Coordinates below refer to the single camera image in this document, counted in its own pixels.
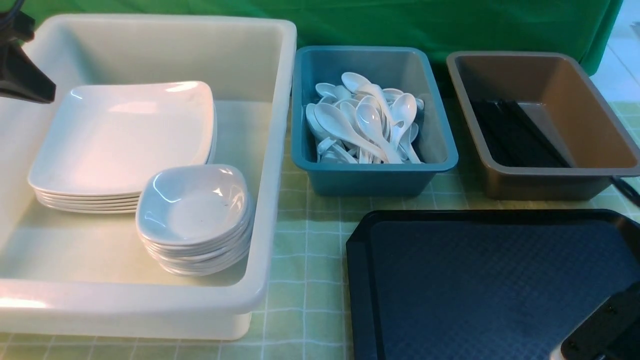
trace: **plastic tub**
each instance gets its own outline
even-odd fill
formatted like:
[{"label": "plastic tub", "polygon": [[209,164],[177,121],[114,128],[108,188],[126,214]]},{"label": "plastic tub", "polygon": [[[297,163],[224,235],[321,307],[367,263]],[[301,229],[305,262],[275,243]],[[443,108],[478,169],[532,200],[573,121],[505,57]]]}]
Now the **plastic tub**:
[{"label": "plastic tub", "polygon": [[[282,20],[63,15],[25,52],[58,85],[42,106],[0,99],[0,332],[236,339],[266,295],[296,28]],[[249,255],[207,277],[165,272],[134,214],[47,209],[27,173],[71,88],[203,81],[218,119],[215,162],[243,172],[257,201]]]},{"label": "plastic tub", "polygon": [[[317,162],[316,142],[305,106],[317,102],[316,83],[341,84],[344,72],[357,72],[383,88],[398,88],[424,100],[416,153],[424,164],[325,164]],[[409,47],[309,46],[298,50],[292,95],[291,158],[308,173],[311,187],[325,196],[412,196],[435,174],[456,166],[458,151],[427,56]]]},{"label": "plastic tub", "polygon": [[[580,65],[555,53],[458,52],[447,66],[483,170],[487,196],[588,200],[611,176],[640,176],[640,150]],[[471,106],[516,101],[572,168],[505,167],[491,156]]]}]

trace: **teal plastic tub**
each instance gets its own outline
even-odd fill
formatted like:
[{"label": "teal plastic tub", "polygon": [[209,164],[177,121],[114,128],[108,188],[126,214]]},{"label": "teal plastic tub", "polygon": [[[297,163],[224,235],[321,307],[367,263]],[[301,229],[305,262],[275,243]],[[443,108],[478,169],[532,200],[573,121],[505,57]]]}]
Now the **teal plastic tub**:
[{"label": "teal plastic tub", "polygon": [[[413,143],[423,164],[326,164],[317,162],[316,141],[305,106],[316,103],[316,83],[341,84],[357,72],[382,88],[397,88],[424,101]],[[409,47],[309,46],[296,53],[292,85],[291,158],[324,196],[415,196],[439,172],[458,163],[458,151],[427,56]]]}]

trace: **spoon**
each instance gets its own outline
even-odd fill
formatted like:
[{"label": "spoon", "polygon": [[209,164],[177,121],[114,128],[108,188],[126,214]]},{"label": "spoon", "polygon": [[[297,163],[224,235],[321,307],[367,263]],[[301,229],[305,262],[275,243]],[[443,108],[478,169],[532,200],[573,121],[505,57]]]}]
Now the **spoon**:
[{"label": "spoon", "polygon": [[316,104],[308,104],[305,108],[305,115],[307,118],[307,124],[309,125],[309,129],[311,133],[314,135],[317,141],[322,141],[325,138],[331,136],[331,134],[327,133],[326,130],[320,126],[318,120],[316,119],[316,114],[314,110],[316,109]]},{"label": "spoon", "polygon": [[[365,140],[368,140],[366,136],[360,130],[360,126],[358,125],[358,121],[356,119],[356,108],[350,102],[343,102],[340,104],[340,111],[344,113],[344,116],[347,117],[351,127],[358,133],[358,135],[362,136]],[[369,153],[363,150],[361,147],[358,148],[358,163],[360,164],[369,164],[371,163],[371,159],[369,157]]]},{"label": "spoon", "polygon": [[[404,91],[400,89],[394,89],[394,88],[385,88],[385,89],[382,89],[382,92],[385,94],[385,99],[387,101],[390,101],[392,104],[394,103],[394,101],[396,101],[398,97],[404,94]],[[419,110],[424,110],[424,100],[418,99],[416,97],[415,103]]]},{"label": "spoon", "polygon": [[385,96],[382,93],[382,88],[380,88],[380,86],[375,84],[364,84],[358,88],[358,92],[364,92],[373,96],[377,100],[378,104],[380,105],[380,108],[382,109],[382,114],[386,117],[385,124],[387,126],[383,128],[385,138],[389,138],[389,133],[391,128],[395,126],[399,126],[399,127],[403,126],[401,121],[394,119],[393,114],[391,114],[391,109],[389,108],[389,104],[387,104],[387,100],[385,100]]},{"label": "spoon", "polygon": [[401,124],[391,129],[391,139],[389,142],[394,149],[397,150],[400,144],[400,138],[409,127],[411,127],[411,124],[413,124],[417,112],[417,105],[412,94],[402,94],[394,101],[394,104],[391,106],[391,113],[394,118],[398,120],[398,124]]},{"label": "spoon", "polygon": [[413,123],[409,128],[409,131],[405,132],[402,138],[400,138],[400,148],[401,151],[404,152],[406,158],[409,159],[409,162],[412,164],[420,164],[420,158],[418,158],[418,154],[415,153],[413,146],[411,145],[413,141],[418,136],[418,124]]},{"label": "spoon", "polygon": [[351,124],[349,124],[349,120],[338,108],[329,104],[318,104],[314,113],[320,126],[332,136],[359,146],[379,158],[387,159],[385,153],[379,147],[356,133]]},{"label": "spoon", "polygon": [[335,96],[335,85],[329,83],[318,83],[316,84],[316,92],[320,97],[325,96]]},{"label": "spoon", "polygon": [[320,162],[325,164],[341,164],[342,160],[339,159],[333,152],[327,151],[322,159],[320,159]]},{"label": "spoon", "polygon": [[356,74],[355,72],[345,72],[340,78],[342,79],[344,87],[354,94],[362,85],[371,84],[371,81],[360,74]]},{"label": "spoon", "polygon": [[358,106],[358,104],[360,104],[360,101],[356,100],[356,99],[343,99],[343,100],[338,100],[338,102],[336,102],[335,104],[333,104],[335,107],[340,108],[340,105],[343,102],[348,102],[349,104],[353,105],[353,108],[356,108],[356,106]]},{"label": "spoon", "polygon": [[320,101],[318,101],[318,104],[323,103],[323,104],[333,105],[336,102],[338,102],[338,98],[336,98],[333,95],[327,95],[327,96],[324,96],[322,99],[320,99]]},{"label": "spoon", "polygon": [[324,156],[327,153],[327,151],[329,151],[329,149],[333,151],[333,154],[336,155],[337,158],[342,159],[346,163],[351,163],[351,164],[358,163],[356,159],[354,159],[353,156],[351,156],[347,152],[347,150],[345,150],[341,146],[338,146],[336,144],[336,140],[332,138],[326,138],[318,144],[316,148],[318,153],[318,159],[321,159],[322,156]]},{"label": "spoon", "polygon": [[356,115],[358,117],[358,125],[360,126],[362,133],[367,135],[371,141],[382,149],[388,160],[386,162],[391,164],[401,164],[402,159],[382,135],[382,124],[376,108],[370,104],[360,103],[356,109]]},{"label": "spoon", "polygon": [[387,122],[387,117],[384,116],[382,112],[382,107],[380,106],[380,103],[378,102],[378,100],[376,100],[376,98],[371,95],[366,95],[365,97],[362,98],[362,100],[360,100],[360,103],[370,104],[371,106],[376,108],[376,111],[378,112],[378,116],[380,116],[380,119],[382,120],[382,134],[385,136],[385,139],[388,140],[389,134],[391,132],[391,128],[389,127],[389,124]]},{"label": "spoon", "polygon": [[403,137],[400,138],[400,146],[398,147],[398,155],[400,155],[400,158],[402,159],[402,161],[406,161],[409,159],[409,157],[406,155],[406,151],[403,148],[403,142],[404,142],[404,138],[405,137],[409,137],[409,144],[413,144],[413,142],[415,141],[415,139],[418,137],[418,132],[419,132],[419,128],[418,128],[418,124],[413,123],[411,124],[411,127],[409,127],[409,130],[407,130]]},{"label": "spoon", "polygon": [[351,92],[347,90],[346,87],[338,85],[333,88],[333,96],[338,98],[338,100],[346,100],[351,98]]}]

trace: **white plastic bin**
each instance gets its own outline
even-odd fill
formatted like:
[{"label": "white plastic bin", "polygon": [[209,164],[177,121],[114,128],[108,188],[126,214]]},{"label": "white plastic bin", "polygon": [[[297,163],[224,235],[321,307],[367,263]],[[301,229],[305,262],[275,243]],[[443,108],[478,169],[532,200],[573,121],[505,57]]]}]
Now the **white plastic bin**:
[{"label": "white plastic bin", "polygon": [[[266,294],[296,50],[284,20],[62,15],[25,52],[57,85],[51,105],[0,99],[0,332],[240,338]],[[216,163],[257,199],[246,259],[176,277],[145,252],[134,216],[47,209],[26,177],[59,100],[85,84],[204,81],[218,116]]]}]

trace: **green cloth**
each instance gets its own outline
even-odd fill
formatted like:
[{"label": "green cloth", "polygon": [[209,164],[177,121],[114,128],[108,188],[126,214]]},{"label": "green cloth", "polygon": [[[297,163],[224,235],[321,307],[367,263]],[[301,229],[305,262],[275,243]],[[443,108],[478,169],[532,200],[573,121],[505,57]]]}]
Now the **green cloth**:
[{"label": "green cloth", "polygon": [[[0,0],[13,3],[13,0]],[[27,0],[59,13],[165,13],[288,19],[299,46],[394,45],[425,51],[436,77],[459,50],[554,51],[593,74],[622,0]]]}]

